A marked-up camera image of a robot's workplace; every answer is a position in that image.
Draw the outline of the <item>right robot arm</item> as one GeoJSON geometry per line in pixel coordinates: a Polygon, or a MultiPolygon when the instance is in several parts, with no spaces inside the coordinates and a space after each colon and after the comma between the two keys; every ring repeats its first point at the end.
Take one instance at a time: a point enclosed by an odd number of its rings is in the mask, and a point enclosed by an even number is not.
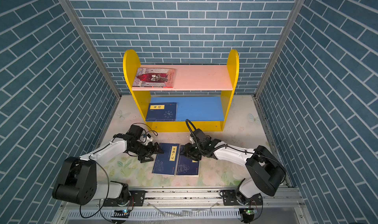
{"type": "Polygon", "coordinates": [[[266,147],[237,147],[219,139],[212,139],[200,129],[191,131],[190,142],[184,145],[180,154],[196,162],[207,157],[244,166],[249,177],[243,179],[234,192],[241,205],[250,204],[256,195],[274,196],[286,177],[284,166],[266,147]]]}

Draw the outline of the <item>illustrated red grey book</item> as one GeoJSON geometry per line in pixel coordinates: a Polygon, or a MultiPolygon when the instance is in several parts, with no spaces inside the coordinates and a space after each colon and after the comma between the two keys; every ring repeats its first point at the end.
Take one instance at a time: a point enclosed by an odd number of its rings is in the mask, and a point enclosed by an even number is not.
{"type": "Polygon", "coordinates": [[[133,87],[172,88],[176,69],[172,68],[138,68],[133,87]]]}

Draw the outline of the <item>blue book underneath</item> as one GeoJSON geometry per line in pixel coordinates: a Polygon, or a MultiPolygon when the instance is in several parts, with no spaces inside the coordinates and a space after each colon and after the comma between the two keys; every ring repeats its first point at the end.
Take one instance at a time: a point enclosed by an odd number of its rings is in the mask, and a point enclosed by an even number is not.
{"type": "Polygon", "coordinates": [[[200,162],[193,161],[182,155],[184,147],[184,145],[180,145],[176,175],[198,177],[200,162]]]}

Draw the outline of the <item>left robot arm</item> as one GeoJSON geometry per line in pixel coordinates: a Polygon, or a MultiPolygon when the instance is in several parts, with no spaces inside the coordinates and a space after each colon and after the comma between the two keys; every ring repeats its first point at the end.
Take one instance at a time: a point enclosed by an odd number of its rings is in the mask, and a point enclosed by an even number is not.
{"type": "Polygon", "coordinates": [[[152,162],[153,155],[163,154],[157,142],[142,127],[131,125],[126,133],[118,133],[105,145],[82,155],[64,160],[52,191],[54,199],[78,205],[103,200],[118,206],[130,204],[132,196],[126,183],[97,179],[97,170],[104,170],[110,160],[122,153],[131,153],[141,163],[152,162]]]}

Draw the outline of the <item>blue book yellow label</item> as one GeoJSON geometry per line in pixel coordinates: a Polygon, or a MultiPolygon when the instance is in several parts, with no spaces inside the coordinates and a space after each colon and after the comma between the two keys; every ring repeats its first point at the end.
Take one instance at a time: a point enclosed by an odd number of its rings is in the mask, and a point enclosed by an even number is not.
{"type": "Polygon", "coordinates": [[[150,103],[147,111],[146,122],[176,121],[176,103],[150,103]]]}

